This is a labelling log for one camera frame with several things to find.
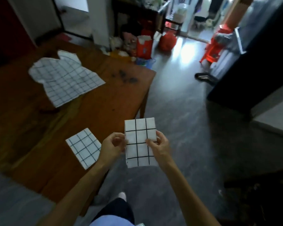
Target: blue bin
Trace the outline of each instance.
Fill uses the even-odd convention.
[[[152,69],[153,64],[156,62],[156,59],[142,59],[142,58],[136,58],[135,64],[144,66],[148,69]]]

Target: dark pants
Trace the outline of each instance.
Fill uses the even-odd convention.
[[[130,205],[124,201],[121,198],[116,198],[115,200],[113,200],[112,202],[110,202],[108,205],[106,205],[96,216],[95,218],[92,220],[95,221],[96,219],[98,219],[101,216],[104,215],[114,215],[114,216],[118,216],[121,218],[124,218],[128,221],[130,221],[132,224],[135,224],[134,221],[134,215],[132,212],[132,209],[130,207]]]

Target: blue shirt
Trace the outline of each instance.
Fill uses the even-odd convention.
[[[101,216],[93,221],[90,226],[134,226],[130,221],[113,215]]]

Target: foot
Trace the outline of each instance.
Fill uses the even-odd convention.
[[[126,197],[126,194],[124,192],[119,193],[118,197],[123,199],[125,202],[127,202],[127,197]]]

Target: left hand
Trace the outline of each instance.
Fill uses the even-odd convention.
[[[112,166],[121,153],[124,152],[126,145],[125,134],[112,133],[104,139],[97,162],[106,167]]]

